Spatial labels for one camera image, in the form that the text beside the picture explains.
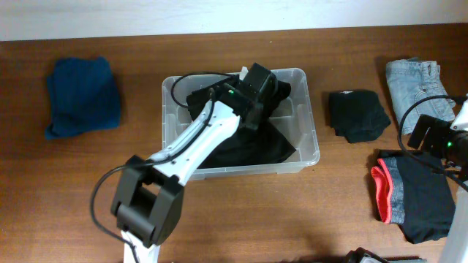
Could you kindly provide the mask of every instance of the folded blue towel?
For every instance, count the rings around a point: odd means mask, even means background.
[[[61,59],[47,78],[47,87],[52,104],[52,124],[45,131],[47,139],[118,126],[120,96],[105,58]]]

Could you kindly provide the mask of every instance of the folded black shirt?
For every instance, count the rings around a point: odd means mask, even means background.
[[[349,143],[376,140],[390,125],[390,119],[373,91],[331,93],[328,99],[331,127]]]

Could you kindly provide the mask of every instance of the white wall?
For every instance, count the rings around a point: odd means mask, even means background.
[[[467,0],[0,0],[0,40],[455,22]]]

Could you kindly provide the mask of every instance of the denim shorts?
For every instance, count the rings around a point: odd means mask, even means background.
[[[436,61],[416,61],[414,58],[387,63],[387,84],[392,97],[393,110],[401,125],[403,114],[416,102],[428,96],[447,95],[440,82],[440,66]],[[432,99],[413,109],[403,124],[403,134],[412,133],[421,114],[444,121],[455,118],[450,99]]]

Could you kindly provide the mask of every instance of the blue cloth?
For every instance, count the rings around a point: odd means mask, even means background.
[[[389,62],[386,75],[399,125],[404,113],[414,103],[428,96],[447,95],[440,82],[440,66],[436,61],[419,62],[412,58]],[[453,107],[455,102],[449,99],[432,99],[419,104],[404,121],[403,134],[412,133],[421,114],[452,121],[455,118]]]
[[[47,78],[47,87],[52,105],[52,123],[45,131],[48,140],[119,125],[120,96],[105,58],[61,59]]]

